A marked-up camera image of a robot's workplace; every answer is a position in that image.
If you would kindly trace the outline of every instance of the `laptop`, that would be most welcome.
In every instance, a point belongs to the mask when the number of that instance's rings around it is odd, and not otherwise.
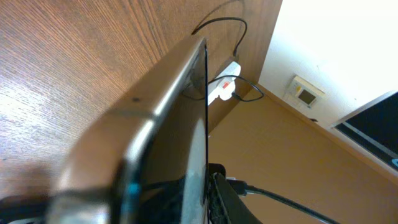
[[[207,52],[181,40],[81,136],[47,223],[203,223]]]

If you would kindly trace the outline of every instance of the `wooden panel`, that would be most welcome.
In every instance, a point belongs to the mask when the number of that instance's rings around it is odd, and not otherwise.
[[[80,134],[203,18],[248,21],[238,62],[243,76],[257,81],[280,4],[1,1],[0,198],[46,192]],[[208,37],[210,78],[230,58],[242,28],[226,21],[198,33]],[[233,106],[212,109],[211,123]]]
[[[398,186],[398,174],[397,171],[391,168],[389,165],[384,163],[383,161],[379,160],[376,156],[373,155],[366,155],[362,153],[361,146],[357,146],[356,148],[350,146],[348,142],[345,142],[344,140],[338,138],[331,132],[323,129],[321,126],[319,126],[317,123],[311,121],[308,119],[306,116],[304,116],[302,113],[298,112],[296,109],[288,105],[286,102],[275,96],[273,93],[262,87],[261,85],[257,85],[270,99],[278,103],[279,105],[283,106],[285,109],[293,113],[296,117],[304,121],[306,124],[309,126],[313,127],[316,129],[319,133],[324,135],[326,138],[329,140],[333,141],[335,144],[340,146],[341,148],[345,149],[347,152],[349,152],[351,155],[354,157],[358,158],[365,164],[367,164],[370,168],[374,169],[376,172],[379,174],[383,175],[385,178],[389,179],[391,182],[396,184]]]
[[[239,103],[210,135],[209,160],[229,177],[341,223],[398,223],[394,183],[268,97]],[[243,201],[263,223],[320,223],[262,195]]]

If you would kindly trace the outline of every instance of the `wooden desk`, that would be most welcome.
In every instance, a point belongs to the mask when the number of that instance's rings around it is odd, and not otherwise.
[[[238,63],[258,81],[281,2],[2,1],[0,198],[45,194],[80,134],[203,18],[247,20]],[[237,21],[199,31],[210,78],[231,60],[242,31]],[[215,102],[211,129],[235,105]]]

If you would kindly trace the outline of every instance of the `black cable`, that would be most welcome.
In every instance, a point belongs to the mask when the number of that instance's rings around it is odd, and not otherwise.
[[[331,218],[328,218],[328,217],[326,217],[326,216],[324,216],[324,215],[322,215],[322,214],[320,214],[320,213],[318,213],[318,212],[316,212],[316,211],[314,211],[312,209],[309,209],[309,208],[307,208],[307,207],[305,207],[305,206],[303,206],[303,205],[301,205],[299,203],[296,203],[296,202],[294,202],[292,200],[289,200],[289,199],[287,199],[285,197],[282,197],[282,196],[277,195],[275,193],[269,192],[267,190],[263,190],[263,189],[259,189],[257,187],[253,187],[253,186],[247,185],[246,192],[247,193],[252,193],[252,194],[253,193],[261,194],[261,195],[265,195],[267,197],[270,197],[270,198],[272,198],[274,200],[277,200],[278,202],[282,202],[285,205],[288,205],[288,206],[290,206],[292,208],[300,210],[301,212],[304,212],[304,213],[306,213],[308,215],[311,215],[312,217],[317,218],[318,220],[320,220],[323,223],[338,224],[338,222],[332,220]]]
[[[248,30],[248,24],[245,20],[243,20],[242,18],[238,18],[238,17],[220,17],[220,18],[216,18],[216,19],[210,19],[209,21],[205,22],[204,24],[200,25],[199,27],[197,27],[193,32],[192,35],[195,35],[199,30],[201,30],[202,28],[204,28],[205,26],[207,26],[208,24],[211,24],[213,22],[217,22],[217,21],[226,21],[226,20],[235,20],[235,21],[241,21],[244,23],[244,32],[242,34],[242,37],[239,39],[238,43],[236,44],[235,48],[234,48],[234,52],[233,55],[234,57],[236,57],[236,52],[238,51],[238,46],[239,44],[242,42],[243,37],[246,35],[246,31]]]
[[[239,101],[242,101],[242,102],[252,102],[252,101],[260,100],[260,99],[263,98],[264,95],[265,95],[264,92],[261,91],[253,82],[250,82],[249,80],[247,80],[247,79],[245,79],[245,78],[243,78],[243,77],[237,76],[237,75],[224,75],[224,76],[222,76],[222,77],[217,77],[217,78],[213,79],[212,81],[210,81],[208,84],[213,83],[213,82],[215,82],[215,81],[217,81],[217,80],[226,78],[226,77],[233,77],[233,78],[238,78],[238,79],[240,79],[240,80],[243,80],[243,81],[247,82],[248,84],[250,84],[255,90],[257,90],[257,91],[261,94],[261,96],[258,97],[258,98],[251,99],[251,100],[244,100],[244,99],[242,99],[239,95],[237,95],[235,92],[232,93],[232,96],[233,96],[235,99],[239,100]]]

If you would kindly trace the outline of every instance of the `white power strip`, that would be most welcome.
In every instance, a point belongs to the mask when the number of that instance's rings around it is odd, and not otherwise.
[[[225,75],[239,76],[241,73],[241,66],[236,62],[231,62],[216,78]],[[235,77],[226,77],[208,85],[208,100],[207,105],[210,105],[217,97],[220,96],[222,100],[228,100],[232,97],[235,91]]]

